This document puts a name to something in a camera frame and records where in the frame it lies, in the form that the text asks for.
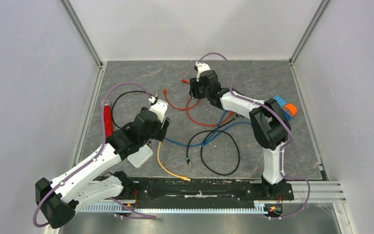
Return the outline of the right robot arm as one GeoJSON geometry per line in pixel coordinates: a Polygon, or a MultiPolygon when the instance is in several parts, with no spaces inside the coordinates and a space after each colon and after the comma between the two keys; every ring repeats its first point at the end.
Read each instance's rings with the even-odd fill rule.
{"type": "Polygon", "coordinates": [[[189,80],[192,99],[206,98],[212,106],[235,112],[251,121],[254,137],[263,148],[264,170],[262,194],[276,198],[284,188],[284,147],[291,134],[291,127],[279,103],[252,99],[235,89],[223,88],[215,71],[203,71],[189,80]]]}

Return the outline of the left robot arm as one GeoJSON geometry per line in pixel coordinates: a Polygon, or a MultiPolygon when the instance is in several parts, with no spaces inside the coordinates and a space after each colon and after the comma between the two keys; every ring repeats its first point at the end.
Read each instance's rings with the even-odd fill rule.
{"type": "Polygon", "coordinates": [[[35,183],[37,209],[33,214],[33,225],[38,212],[42,212],[47,224],[57,229],[68,223],[83,208],[107,198],[132,196],[134,183],[123,172],[114,173],[109,178],[92,183],[92,180],[110,167],[128,160],[135,168],[140,168],[153,155],[149,140],[163,141],[170,119],[165,116],[166,102],[158,101],[144,107],[134,121],[104,138],[90,156],[67,172],[48,180],[41,178],[35,183]]]}

